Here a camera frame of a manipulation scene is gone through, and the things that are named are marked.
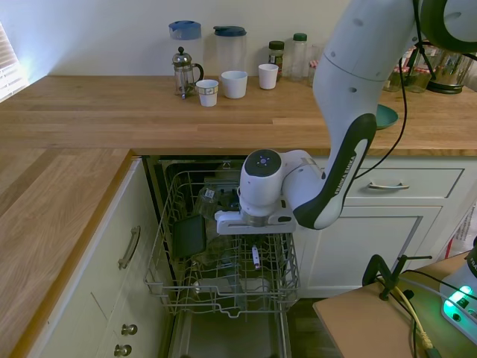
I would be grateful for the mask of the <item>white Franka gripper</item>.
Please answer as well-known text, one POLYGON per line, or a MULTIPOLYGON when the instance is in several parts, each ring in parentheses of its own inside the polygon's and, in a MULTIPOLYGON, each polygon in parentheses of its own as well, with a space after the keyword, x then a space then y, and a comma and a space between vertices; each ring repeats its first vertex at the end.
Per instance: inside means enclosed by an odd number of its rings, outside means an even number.
POLYGON ((219 210, 215 213, 216 230, 219 235, 259 235, 293 233, 296 220, 288 202, 281 198, 268 216, 251 216, 244 209, 239 211, 219 210))

